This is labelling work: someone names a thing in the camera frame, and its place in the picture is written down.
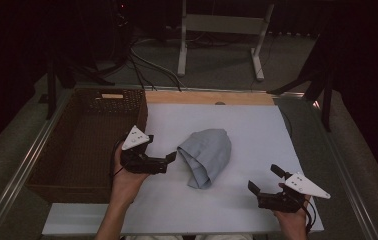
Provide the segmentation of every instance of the basket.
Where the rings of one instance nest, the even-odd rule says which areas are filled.
[[[113,146],[147,117],[143,90],[75,89],[26,186],[50,203],[108,203]]]

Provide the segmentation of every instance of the folded fabric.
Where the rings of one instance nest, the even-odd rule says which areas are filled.
[[[193,188],[209,188],[228,164],[231,149],[232,144],[224,129],[192,133],[177,147],[193,173],[188,185]]]

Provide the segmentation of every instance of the white tabletop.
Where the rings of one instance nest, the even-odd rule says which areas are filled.
[[[280,192],[283,180],[270,171],[271,164],[302,173],[277,106],[149,104],[148,111],[145,133],[154,135],[148,156],[163,158],[191,133],[223,128],[232,142],[231,158],[212,186],[202,190],[187,186],[190,169],[178,154],[166,174],[145,181],[127,211],[123,235],[280,230],[272,212],[258,208],[247,188],[251,180],[262,192]],[[105,210],[105,204],[53,204],[42,234],[94,234]],[[317,216],[312,231],[321,230]]]

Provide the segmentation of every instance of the white plastic part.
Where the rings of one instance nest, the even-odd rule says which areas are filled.
[[[317,186],[315,183],[313,183],[311,180],[300,173],[293,174],[285,181],[285,185],[302,194],[326,199],[330,198],[329,193],[325,192],[323,189],[321,189],[319,186]]]
[[[130,131],[121,148],[123,150],[127,150],[139,146],[140,144],[146,143],[148,141],[149,136],[140,131],[139,128],[137,128],[136,126],[133,126],[132,130]]]

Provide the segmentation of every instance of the label on basket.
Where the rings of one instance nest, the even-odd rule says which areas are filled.
[[[122,99],[123,98],[123,94],[102,94],[102,98],[114,98],[114,99]]]

